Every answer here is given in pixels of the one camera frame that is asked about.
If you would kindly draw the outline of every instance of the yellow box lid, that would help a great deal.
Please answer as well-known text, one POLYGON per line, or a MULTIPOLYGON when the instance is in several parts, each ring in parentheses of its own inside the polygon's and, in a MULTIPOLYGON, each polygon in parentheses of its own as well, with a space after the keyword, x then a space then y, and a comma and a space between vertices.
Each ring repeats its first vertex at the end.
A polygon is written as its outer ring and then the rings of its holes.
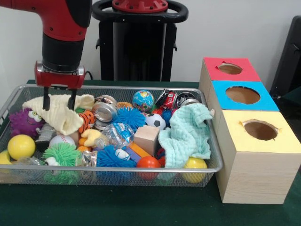
POLYGON ((280 112, 222 112, 237 152, 301 153, 298 138, 280 112))

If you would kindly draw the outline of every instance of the blue box lid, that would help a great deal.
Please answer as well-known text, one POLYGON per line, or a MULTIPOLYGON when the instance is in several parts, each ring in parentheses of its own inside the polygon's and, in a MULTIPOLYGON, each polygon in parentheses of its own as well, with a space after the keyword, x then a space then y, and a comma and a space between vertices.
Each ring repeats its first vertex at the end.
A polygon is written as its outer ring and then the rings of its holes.
POLYGON ((212 81, 212 84, 223 110, 279 111, 259 81, 212 81))

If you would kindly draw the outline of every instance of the green table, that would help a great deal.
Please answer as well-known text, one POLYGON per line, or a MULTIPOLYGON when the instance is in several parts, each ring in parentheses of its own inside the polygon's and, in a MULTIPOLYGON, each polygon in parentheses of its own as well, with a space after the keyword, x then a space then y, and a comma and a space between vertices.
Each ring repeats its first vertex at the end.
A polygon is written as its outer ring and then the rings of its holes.
MULTIPOLYGON (((196 82, 87 81, 87 84, 198 87, 196 82)), ((222 204, 215 177, 205 188, 0 185, 0 191, 0 226, 301 225, 299 173, 284 205, 222 204)))

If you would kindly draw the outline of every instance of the washcloth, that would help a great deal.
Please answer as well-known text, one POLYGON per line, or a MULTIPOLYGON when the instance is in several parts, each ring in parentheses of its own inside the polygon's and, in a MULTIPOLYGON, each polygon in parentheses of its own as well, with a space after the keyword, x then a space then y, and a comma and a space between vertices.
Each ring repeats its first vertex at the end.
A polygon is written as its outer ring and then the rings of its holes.
MULTIPOLYGON (((31 108, 41 116, 56 131, 67 136, 77 131, 83 124, 82 118, 68 108, 68 100, 71 95, 49 95, 50 109, 43 110, 43 97, 37 97, 26 101, 22 107, 31 108)), ((76 96, 74 109, 80 107, 91 110, 94 104, 94 96, 76 96)))
POLYGON ((159 133, 165 149, 165 168, 183 168, 189 157, 210 159, 209 129, 204 120, 212 119, 203 104, 191 104, 176 110, 170 119, 171 128, 159 133))

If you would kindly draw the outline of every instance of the red box lid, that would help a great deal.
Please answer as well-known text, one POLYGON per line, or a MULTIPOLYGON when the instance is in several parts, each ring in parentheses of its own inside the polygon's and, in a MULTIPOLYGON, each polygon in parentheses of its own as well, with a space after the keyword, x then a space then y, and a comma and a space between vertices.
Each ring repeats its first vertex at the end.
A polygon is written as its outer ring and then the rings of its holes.
POLYGON ((247 58, 204 58, 211 80, 261 81, 247 58))

